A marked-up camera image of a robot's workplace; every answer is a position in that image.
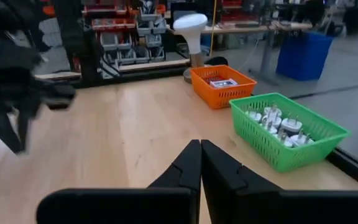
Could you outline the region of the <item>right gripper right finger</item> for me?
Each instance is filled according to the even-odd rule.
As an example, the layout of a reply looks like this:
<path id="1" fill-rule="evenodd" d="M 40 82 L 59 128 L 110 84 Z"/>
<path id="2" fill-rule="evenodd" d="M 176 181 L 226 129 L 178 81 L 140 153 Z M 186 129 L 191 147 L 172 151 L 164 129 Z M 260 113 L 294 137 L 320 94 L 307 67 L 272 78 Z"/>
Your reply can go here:
<path id="1" fill-rule="evenodd" d="M 212 224 L 358 224 L 358 190 L 284 190 L 201 141 Z"/>

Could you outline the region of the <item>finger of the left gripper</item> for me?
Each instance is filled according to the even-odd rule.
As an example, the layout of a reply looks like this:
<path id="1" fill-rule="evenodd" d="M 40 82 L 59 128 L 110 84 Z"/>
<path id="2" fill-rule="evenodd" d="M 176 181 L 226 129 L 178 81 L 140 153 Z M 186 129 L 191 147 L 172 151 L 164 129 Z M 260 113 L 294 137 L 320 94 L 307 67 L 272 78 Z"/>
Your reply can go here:
<path id="1" fill-rule="evenodd" d="M 0 140 L 14 154 L 20 154 L 26 151 L 30 118 L 24 114 L 19 114 L 16 118 L 17 130 L 15 131 L 10 115 L 12 113 L 0 112 Z"/>

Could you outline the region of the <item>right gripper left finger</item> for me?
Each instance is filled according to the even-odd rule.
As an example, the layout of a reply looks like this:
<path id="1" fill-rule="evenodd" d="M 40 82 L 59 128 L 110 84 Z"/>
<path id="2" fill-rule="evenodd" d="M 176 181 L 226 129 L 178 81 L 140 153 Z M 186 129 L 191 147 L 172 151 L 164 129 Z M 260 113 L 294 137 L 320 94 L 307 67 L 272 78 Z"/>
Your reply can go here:
<path id="1" fill-rule="evenodd" d="M 37 224 L 199 224 L 201 143 L 191 140 L 141 189 L 62 189 L 37 207 Z"/>

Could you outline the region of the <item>lavender white USB charger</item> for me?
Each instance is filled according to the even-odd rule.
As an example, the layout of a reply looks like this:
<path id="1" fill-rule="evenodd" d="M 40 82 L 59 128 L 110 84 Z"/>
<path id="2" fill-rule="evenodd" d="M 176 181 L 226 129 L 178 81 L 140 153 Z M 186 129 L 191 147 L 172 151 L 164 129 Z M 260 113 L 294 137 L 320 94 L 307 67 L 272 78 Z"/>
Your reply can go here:
<path id="1" fill-rule="evenodd" d="M 305 134 L 302 129 L 299 131 L 298 134 L 291 136 L 290 140 L 292 141 L 294 147 L 314 143 L 310 134 Z"/>

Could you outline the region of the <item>purple white USB charger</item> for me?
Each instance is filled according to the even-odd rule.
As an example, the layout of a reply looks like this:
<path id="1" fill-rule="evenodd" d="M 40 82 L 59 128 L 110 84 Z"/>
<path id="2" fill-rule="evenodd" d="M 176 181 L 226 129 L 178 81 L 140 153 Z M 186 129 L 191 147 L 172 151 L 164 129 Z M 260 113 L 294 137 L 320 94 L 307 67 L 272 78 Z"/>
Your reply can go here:
<path id="1" fill-rule="evenodd" d="M 257 111 L 246 111 L 246 114 L 250 116 L 257 123 L 262 119 L 262 115 Z"/>

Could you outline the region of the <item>white staples box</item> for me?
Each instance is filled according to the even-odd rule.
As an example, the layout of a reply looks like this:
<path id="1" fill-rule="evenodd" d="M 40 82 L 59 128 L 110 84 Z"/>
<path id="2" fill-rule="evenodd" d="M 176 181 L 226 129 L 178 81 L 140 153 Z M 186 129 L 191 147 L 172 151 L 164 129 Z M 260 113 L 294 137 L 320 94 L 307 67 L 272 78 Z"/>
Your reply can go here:
<path id="1" fill-rule="evenodd" d="M 215 81 L 210 81 L 209 85 L 212 86 L 213 88 L 226 88 L 226 87 L 231 87 L 231 86 L 237 86 L 238 83 L 233 80 L 233 79 L 226 79 L 226 80 L 215 80 Z"/>

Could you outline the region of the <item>red staples box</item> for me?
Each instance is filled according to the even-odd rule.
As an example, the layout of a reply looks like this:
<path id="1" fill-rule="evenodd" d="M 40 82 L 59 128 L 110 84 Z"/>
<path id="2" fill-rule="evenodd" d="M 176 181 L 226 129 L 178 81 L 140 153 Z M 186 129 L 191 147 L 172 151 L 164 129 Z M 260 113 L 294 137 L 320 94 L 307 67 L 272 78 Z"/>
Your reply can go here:
<path id="1" fill-rule="evenodd" d="M 223 78 L 222 76 L 213 76 L 213 77 L 206 77 L 204 79 L 204 81 L 206 83 L 210 83 L 210 82 L 217 82 L 217 81 L 221 81 L 221 80 L 225 80 L 225 78 Z"/>

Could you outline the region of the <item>green plastic basket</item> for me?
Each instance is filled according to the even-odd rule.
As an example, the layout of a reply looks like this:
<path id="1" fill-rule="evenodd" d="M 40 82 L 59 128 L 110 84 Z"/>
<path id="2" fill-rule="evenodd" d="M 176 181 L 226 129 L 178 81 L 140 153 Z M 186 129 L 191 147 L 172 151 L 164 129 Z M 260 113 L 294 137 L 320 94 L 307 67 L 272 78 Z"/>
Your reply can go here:
<path id="1" fill-rule="evenodd" d="M 293 171 L 299 167 L 323 161 L 350 132 L 337 123 L 326 119 L 303 105 L 279 94 L 238 98 L 229 101 L 234 130 L 243 140 L 260 154 L 276 171 Z M 287 147 L 270 134 L 248 114 L 247 110 L 262 112 L 276 104 L 282 115 L 293 115 L 302 124 L 312 142 L 304 146 Z"/>

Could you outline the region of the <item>rack with red grey bins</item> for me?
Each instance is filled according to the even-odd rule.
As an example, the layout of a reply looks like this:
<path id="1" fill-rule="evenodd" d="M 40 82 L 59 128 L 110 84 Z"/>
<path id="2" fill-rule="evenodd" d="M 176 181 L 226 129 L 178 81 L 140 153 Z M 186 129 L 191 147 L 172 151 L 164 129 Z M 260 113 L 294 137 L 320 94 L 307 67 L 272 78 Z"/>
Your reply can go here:
<path id="1" fill-rule="evenodd" d="M 85 62 L 109 75 L 147 63 L 165 33 L 165 0 L 38 0 L 58 26 L 72 72 Z"/>

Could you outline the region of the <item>orange plastic basket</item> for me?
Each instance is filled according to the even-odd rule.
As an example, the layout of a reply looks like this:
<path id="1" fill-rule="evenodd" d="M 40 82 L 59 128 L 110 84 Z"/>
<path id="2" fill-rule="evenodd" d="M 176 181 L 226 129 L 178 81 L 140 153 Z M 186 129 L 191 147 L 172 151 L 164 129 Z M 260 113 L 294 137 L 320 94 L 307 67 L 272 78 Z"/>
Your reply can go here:
<path id="1" fill-rule="evenodd" d="M 257 82 L 241 72 L 227 66 L 215 65 L 191 68 L 191 81 L 195 93 L 200 96 L 211 109 L 221 109 L 229 106 L 229 101 L 250 96 Z M 235 80 L 238 85 L 226 88 L 213 88 L 206 83 L 206 77 L 222 76 Z"/>

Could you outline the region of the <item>blue stacked storage totes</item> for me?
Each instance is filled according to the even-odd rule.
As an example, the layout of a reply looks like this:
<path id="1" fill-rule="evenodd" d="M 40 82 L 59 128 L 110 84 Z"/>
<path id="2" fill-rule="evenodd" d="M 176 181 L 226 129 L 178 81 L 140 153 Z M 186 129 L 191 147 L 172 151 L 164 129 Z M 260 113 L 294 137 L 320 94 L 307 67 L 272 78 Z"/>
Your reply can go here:
<path id="1" fill-rule="evenodd" d="M 276 74 L 297 81 L 319 80 L 333 38 L 318 32 L 289 36 L 280 49 Z"/>

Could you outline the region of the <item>wooden desk grey legs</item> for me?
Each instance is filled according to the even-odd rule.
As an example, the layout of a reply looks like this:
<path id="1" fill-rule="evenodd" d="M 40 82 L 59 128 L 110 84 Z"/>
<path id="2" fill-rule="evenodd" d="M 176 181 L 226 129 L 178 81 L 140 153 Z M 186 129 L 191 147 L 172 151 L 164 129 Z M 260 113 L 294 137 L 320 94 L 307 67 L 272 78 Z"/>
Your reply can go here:
<path id="1" fill-rule="evenodd" d="M 206 26 L 201 33 L 202 34 L 256 34 L 256 33 L 266 33 L 267 40 L 265 42 L 264 52 L 262 61 L 260 63 L 259 70 L 249 69 L 250 74 L 255 77 L 258 81 L 262 81 L 269 85 L 279 86 L 275 74 L 269 71 L 270 58 L 272 55 L 272 43 L 274 38 L 275 31 L 292 31 L 292 30 L 309 30 L 313 26 L 310 23 L 298 23 L 298 22 L 289 22 L 288 26 L 283 26 L 277 21 L 273 21 L 270 26 L 258 26 L 258 27 L 246 27 L 246 28 L 227 28 L 221 29 L 216 26 L 209 27 Z"/>

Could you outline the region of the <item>white mushroom table lamp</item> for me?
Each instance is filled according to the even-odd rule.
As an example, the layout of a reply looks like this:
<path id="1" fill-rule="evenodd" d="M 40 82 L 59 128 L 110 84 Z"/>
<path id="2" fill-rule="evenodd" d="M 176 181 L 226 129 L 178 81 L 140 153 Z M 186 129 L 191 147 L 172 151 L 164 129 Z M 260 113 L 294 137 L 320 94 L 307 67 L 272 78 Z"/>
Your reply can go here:
<path id="1" fill-rule="evenodd" d="M 196 13 L 182 16 L 173 23 L 175 33 L 181 35 L 188 46 L 191 65 L 183 72 L 184 81 L 187 83 L 191 83 L 191 68 L 204 67 L 200 37 L 207 22 L 208 18 L 204 14 Z"/>

